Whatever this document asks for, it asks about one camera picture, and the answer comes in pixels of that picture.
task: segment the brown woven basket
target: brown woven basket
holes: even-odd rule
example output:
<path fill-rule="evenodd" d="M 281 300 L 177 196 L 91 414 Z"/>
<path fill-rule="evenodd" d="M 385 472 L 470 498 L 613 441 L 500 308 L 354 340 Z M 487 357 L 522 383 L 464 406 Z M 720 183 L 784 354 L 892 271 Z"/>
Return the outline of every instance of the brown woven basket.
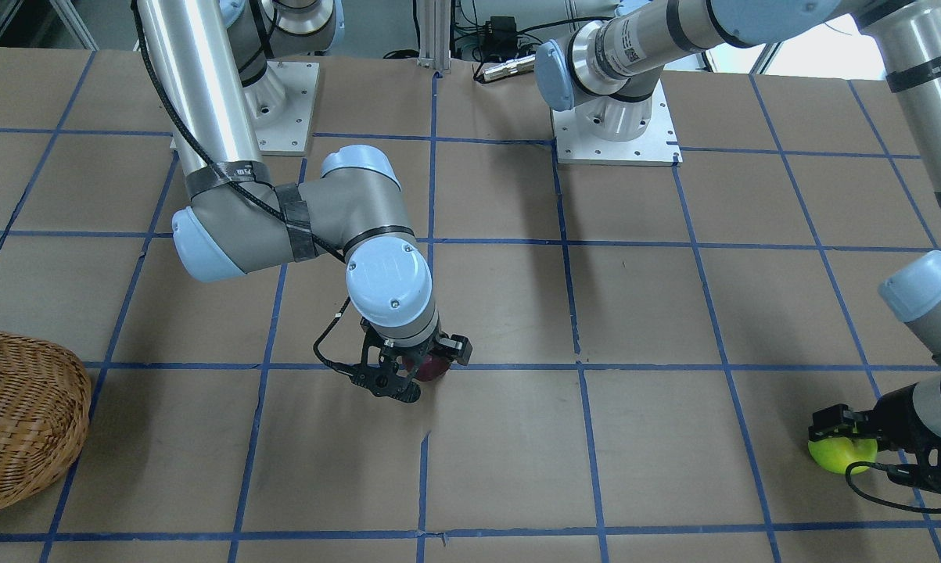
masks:
<path fill-rule="evenodd" d="M 0 332 L 0 510 L 66 473 L 88 434 L 90 403 L 77 356 Z"/>

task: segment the white mounting plate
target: white mounting plate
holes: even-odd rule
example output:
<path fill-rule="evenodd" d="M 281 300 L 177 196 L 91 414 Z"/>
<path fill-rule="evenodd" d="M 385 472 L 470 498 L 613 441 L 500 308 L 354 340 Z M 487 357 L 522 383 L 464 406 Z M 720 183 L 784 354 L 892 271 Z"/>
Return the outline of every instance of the white mounting plate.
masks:
<path fill-rule="evenodd" d="M 320 65 L 269 61 L 269 69 L 286 87 L 286 107 L 273 124 L 255 126 L 258 148 L 265 156 L 306 156 L 314 123 Z"/>
<path fill-rule="evenodd" d="M 653 94 L 655 109 L 645 133 L 631 142 L 611 142 L 586 132 L 578 119 L 584 119 L 584 104 L 567 111 L 552 111 L 557 138 L 557 160 L 567 164 L 619 164 L 630 167 L 671 167 L 682 161 L 675 126 L 664 99 L 661 82 Z"/>

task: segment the gray floor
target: gray floor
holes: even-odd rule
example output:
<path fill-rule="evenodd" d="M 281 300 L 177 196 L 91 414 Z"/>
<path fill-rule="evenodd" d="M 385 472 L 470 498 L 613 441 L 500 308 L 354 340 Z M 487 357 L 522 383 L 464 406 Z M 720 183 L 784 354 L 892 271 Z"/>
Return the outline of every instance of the gray floor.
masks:
<path fill-rule="evenodd" d="M 570 167 L 530 76 L 318 62 L 310 156 L 274 178 L 383 150 L 472 366 L 415 405 L 325 370 L 333 260 L 181 268 L 136 54 L 0 49 L 0 329 L 99 389 L 76 471 L 0 513 L 0 562 L 941 561 L 941 517 L 805 448 L 814 410 L 932 371 L 875 295 L 941 247 L 885 85 L 666 74 L 681 167 Z M 360 336 L 350 311 L 327 352 Z"/>

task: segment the wicker basket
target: wicker basket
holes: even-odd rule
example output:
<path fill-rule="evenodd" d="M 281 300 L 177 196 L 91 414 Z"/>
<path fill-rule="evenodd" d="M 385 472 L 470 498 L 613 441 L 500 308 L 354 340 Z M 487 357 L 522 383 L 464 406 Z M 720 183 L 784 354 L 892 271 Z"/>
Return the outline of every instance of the wicker basket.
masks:
<path fill-rule="evenodd" d="M 90 403 L 77 356 L 0 332 L 0 509 L 66 473 L 88 434 Z"/>

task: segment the green fruit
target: green fruit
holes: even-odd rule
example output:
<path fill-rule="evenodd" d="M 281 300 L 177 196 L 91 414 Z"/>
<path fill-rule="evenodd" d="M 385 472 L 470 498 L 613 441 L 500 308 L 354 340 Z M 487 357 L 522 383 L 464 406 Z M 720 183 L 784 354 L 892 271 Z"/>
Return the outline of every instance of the green fruit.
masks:
<path fill-rule="evenodd" d="M 807 451 L 821 469 L 845 475 L 846 468 L 853 462 L 873 462 L 877 457 L 877 440 L 825 438 L 807 442 Z M 867 467 L 857 467 L 853 474 L 867 470 Z"/>

